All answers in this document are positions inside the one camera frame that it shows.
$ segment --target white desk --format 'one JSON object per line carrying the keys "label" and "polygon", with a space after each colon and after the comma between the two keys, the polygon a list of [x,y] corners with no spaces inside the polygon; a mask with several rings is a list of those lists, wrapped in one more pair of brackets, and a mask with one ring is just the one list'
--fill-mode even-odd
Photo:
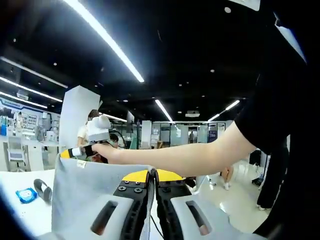
{"label": "white desk", "polygon": [[[22,138],[22,145],[27,148],[28,164],[31,171],[43,171],[44,163],[42,157],[42,147],[63,148],[55,141],[37,141]],[[8,137],[0,135],[0,171],[9,171],[10,163],[8,159]]]}
{"label": "white desk", "polygon": [[3,172],[0,171],[0,183],[3,196],[13,208],[21,223],[34,236],[51,232],[51,205],[40,197],[28,204],[22,204],[16,195],[17,190],[34,188],[34,180],[43,180],[50,188],[54,186],[55,170],[30,172]]}

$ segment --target black ceiling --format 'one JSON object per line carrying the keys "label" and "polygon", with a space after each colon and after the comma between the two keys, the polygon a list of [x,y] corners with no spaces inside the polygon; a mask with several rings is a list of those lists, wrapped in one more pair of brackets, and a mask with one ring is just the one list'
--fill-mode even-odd
{"label": "black ceiling", "polygon": [[[240,100],[216,119],[232,120],[252,94],[264,29],[274,24],[263,5],[254,11],[226,0],[82,0],[142,75],[140,83],[71,7],[62,0],[36,2],[24,9],[7,36],[4,56],[68,88],[3,61],[0,76],[61,99],[82,85],[101,95],[101,112],[119,118],[130,110],[139,119],[167,121],[155,103],[159,99],[174,121],[203,121]],[[1,81],[0,87],[17,92]],[[30,97],[49,111],[61,110],[61,103]],[[185,117],[189,110],[200,117]]]}

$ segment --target white floor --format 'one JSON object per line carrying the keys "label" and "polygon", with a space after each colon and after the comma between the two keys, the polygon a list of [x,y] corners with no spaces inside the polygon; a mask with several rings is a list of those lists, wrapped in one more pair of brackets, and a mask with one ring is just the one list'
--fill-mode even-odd
{"label": "white floor", "polygon": [[223,188],[223,179],[218,177],[216,186],[200,189],[202,195],[229,215],[230,223],[244,233],[252,233],[267,218],[270,210],[260,211],[256,204],[260,191],[251,183],[264,168],[240,161],[234,166],[229,190]]}

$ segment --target blue packet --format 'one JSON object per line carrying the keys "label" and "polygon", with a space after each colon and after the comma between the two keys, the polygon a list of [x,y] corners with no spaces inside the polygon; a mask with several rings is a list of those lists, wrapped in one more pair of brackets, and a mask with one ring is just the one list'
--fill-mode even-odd
{"label": "blue packet", "polygon": [[24,190],[15,191],[15,194],[19,198],[20,202],[23,204],[31,203],[33,200],[37,198],[38,195],[37,192],[33,190],[31,187]]}

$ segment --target yellow part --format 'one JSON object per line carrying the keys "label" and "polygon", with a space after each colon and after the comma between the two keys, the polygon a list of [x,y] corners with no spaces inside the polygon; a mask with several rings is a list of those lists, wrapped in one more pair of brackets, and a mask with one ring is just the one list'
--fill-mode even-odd
{"label": "yellow part", "polygon": [[183,180],[181,176],[172,171],[157,169],[159,182]]}
{"label": "yellow part", "polygon": [[148,170],[132,172],[125,176],[122,181],[145,183],[147,181],[147,174]]}
{"label": "yellow part", "polygon": [[70,158],[70,155],[69,155],[68,149],[67,149],[67,150],[64,150],[64,151],[60,154],[60,157],[63,158],[63,159],[69,159],[69,158]]}

